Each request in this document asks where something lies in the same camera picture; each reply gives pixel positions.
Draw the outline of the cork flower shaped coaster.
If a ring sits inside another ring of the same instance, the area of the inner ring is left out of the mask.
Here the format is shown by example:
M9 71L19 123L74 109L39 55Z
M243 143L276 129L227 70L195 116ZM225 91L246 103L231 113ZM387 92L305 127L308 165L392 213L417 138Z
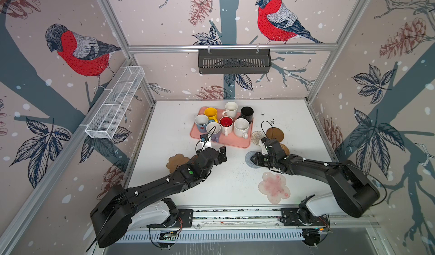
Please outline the cork flower shaped coaster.
M190 160L190 158L183 156L182 154L176 154L175 156L171 156L168 159L168 163L166 164L166 167L169 170L169 173L173 173L177 167L187 163Z

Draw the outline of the pink flower shaped coaster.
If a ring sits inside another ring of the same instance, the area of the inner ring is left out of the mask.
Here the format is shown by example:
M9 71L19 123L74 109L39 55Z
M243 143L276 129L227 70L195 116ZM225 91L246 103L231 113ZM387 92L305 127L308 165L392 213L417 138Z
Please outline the pink flower shaped coaster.
M267 196L268 201L277 205L282 199L289 199L291 192L287 187L287 180L281 174L265 172L262 181L258 184L258 190Z

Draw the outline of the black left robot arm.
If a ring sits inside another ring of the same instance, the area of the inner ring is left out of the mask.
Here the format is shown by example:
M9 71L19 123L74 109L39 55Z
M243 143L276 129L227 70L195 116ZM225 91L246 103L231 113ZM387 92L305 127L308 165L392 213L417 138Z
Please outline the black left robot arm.
M199 185L209 177L213 166L226 161L225 146L219 150L209 147L166 177L127 189L120 184L114 185L90 213L98 246L105 248L114 244L127 233L136 213Z

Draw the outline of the blue grey woven coaster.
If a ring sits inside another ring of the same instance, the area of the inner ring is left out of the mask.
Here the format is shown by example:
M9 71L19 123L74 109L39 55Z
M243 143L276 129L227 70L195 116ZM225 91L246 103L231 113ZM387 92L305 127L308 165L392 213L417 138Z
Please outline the blue grey woven coaster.
M251 158L253 157L253 156L255 156L256 155L256 151L250 151L250 152L248 152L246 155L245 155L245 162L246 162L246 164L250 167L250 168L253 168L253 169L259 169L259 166L257 166L252 160L251 160Z

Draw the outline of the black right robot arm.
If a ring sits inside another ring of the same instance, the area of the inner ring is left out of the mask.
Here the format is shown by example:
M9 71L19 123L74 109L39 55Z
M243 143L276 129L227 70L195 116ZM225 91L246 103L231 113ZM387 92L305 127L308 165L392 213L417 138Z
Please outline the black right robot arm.
M250 167L308 177L329 185L330 193L309 196L299 204L300 219L304 223L313 216L341 212L360 218L380 198L375 185L352 162L320 162L287 155L276 139L261 139L261 148L261 152L251 151L246 155L245 161Z

